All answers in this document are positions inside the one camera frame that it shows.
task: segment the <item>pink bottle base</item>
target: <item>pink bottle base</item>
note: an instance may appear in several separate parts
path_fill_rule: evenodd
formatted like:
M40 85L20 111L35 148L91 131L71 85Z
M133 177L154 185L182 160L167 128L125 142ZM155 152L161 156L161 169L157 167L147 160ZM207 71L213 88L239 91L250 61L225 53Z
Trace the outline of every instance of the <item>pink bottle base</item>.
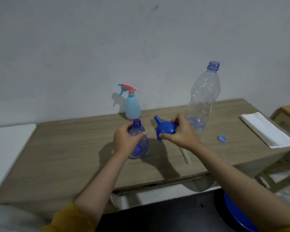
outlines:
M126 117L126 119L129 120L129 121L134 121L136 119L138 119L138 120L141 119L141 116L139 116L138 118L135 118L135 119L130 119L130 118Z

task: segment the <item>light blue spray bottle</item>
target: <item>light blue spray bottle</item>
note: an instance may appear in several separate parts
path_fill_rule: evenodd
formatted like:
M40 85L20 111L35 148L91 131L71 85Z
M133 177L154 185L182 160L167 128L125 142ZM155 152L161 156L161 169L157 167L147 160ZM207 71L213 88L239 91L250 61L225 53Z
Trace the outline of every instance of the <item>light blue spray bottle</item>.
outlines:
M129 121L134 121L135 119L141 118L141 106L140 103L134 93L137 91L135 87L123 83L119 83L121 86L121 92L119 96L121 96L125 91L129 91L127 100L126 100L126 119Z

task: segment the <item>stack of napkins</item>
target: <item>stack of napkins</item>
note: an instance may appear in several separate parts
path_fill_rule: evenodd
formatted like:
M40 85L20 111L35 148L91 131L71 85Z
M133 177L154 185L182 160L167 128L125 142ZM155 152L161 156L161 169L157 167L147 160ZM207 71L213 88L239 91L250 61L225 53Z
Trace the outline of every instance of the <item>stack of napkins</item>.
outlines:
M261 113L243 114L241 118L270 148L290 147L290 137Z

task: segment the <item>dark floor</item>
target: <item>dark floor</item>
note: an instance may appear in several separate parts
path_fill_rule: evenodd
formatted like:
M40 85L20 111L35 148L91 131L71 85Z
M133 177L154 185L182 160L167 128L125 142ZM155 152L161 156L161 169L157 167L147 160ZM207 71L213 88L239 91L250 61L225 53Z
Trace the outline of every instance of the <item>dark floor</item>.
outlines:
M214 191L105 214L97 231L234 232L215 208Z

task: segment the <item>clear plastic bottle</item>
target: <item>clear plastic bottle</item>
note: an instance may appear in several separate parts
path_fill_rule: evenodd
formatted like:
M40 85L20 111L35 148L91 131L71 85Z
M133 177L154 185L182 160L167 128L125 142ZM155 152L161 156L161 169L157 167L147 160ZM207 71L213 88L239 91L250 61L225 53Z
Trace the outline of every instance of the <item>clear plastic bottle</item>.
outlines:
M213 102L220 94L220 80L217 74L219 66L219 62L210 61L207 71L195 81L190 92L191 100L186 107L185 115L199 134L204 131Z
M129 129L129 134L131 136L136 136L144 131L145 131L145 128L141 124L141 121L138 119L135 119L133 121L133 124L131 125L131 128ZM147 136L144 136L139 141L139 143L137 144L136 148L134 149L134 151L131 153L130 156L135 159L141 158L147 154L148 149L149 149L149 141L148 141Z

